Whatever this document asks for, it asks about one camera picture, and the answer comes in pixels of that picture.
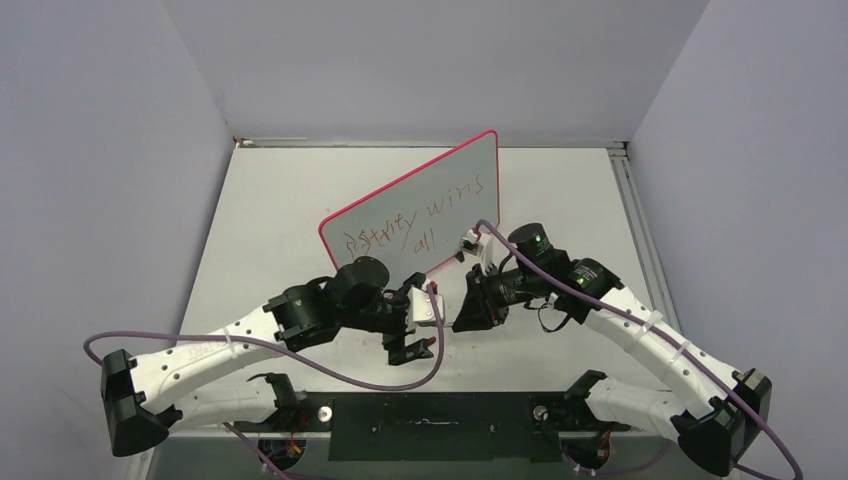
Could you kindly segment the pink framed whiteboard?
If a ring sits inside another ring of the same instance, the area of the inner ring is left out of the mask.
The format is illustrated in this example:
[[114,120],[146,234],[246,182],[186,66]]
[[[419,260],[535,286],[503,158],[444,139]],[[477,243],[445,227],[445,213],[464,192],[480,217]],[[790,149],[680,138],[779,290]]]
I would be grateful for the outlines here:
[[319,225],[333,265],[373,257],[399,283],[453,259],[481,219],[501,220],[499,136],[484,131],[396,178]]

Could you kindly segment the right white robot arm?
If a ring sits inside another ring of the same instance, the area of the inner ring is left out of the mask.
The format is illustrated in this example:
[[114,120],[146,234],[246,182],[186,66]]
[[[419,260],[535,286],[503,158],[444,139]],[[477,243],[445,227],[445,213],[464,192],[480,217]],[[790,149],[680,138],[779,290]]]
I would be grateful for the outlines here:
[[491,235],[475,229],[462,237],[462,252],[480,261],[466,275],[467,294],[454,332],[492,329],[505,323],[511,306],[542,300],[566,321],[617,344],[664,386],[646,389],[588,370],[566,392],[565,411],[573,425],[635,427],[675,442],[715,476],[738,468],[768,418],[772,382],[762,371],[743,371],[712,357],[600,262],[572,259],[554,248],[539,223],[508,236],[514,269],[494,262],[492,242]]

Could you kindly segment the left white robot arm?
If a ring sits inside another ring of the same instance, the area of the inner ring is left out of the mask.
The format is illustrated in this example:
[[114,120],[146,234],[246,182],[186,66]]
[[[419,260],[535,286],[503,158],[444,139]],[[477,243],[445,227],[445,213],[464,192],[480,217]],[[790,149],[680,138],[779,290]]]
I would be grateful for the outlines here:
[[392,366],[433,357],[444,339],[445,301],[436,284],[414,273],[396,290],[379,260],[364,256],[332,276],[286,289],[246,316],[205,335],[188,335],[164,350],[133,355],[119,349],[101,361],[101,399],[111,452],[127,457],[162,443],[171,432],[227,422],[290,428],[298,399],[285,374],[243,386],[219,379],[275,356],[324,374],[300,351],[332,342],[343,328],[379,333]]

